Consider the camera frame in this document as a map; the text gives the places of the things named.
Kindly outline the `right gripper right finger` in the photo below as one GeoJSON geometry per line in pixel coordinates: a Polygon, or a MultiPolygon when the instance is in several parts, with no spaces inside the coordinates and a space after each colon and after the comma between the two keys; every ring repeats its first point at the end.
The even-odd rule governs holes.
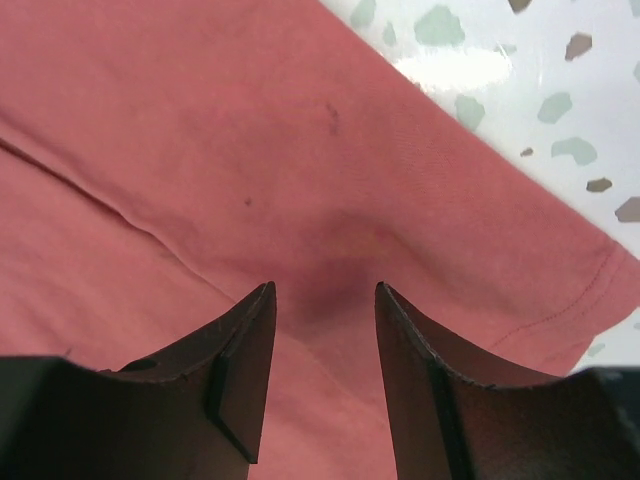
{"type": "Polygon", "coordinates": [[[398,478],[574,478],[558,378],[477,347],[386,283],[375,324],[398,478]]]}

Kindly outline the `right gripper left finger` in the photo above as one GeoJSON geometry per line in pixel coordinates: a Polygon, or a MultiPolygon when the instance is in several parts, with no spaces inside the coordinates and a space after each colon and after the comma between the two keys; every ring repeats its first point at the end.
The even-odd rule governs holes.
{"type": "Polygon", "coordinates": [[[256,464],[276,329],[276,288],[119,371],[102,371],[115,432],[100,479],[245,479],[256,464]]]}

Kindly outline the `salmon pink t shirt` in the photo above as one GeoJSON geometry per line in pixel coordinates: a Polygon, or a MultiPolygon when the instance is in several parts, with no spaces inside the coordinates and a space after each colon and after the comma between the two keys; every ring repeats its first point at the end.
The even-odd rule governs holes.
{"type": "Polygon", "coordinates": [[[274,281],[257,479],[395,475],[386,281],[567,373],[639,303],[624,247],[316,1],[1,5],[1,350],[120,367],[274,281]]]}

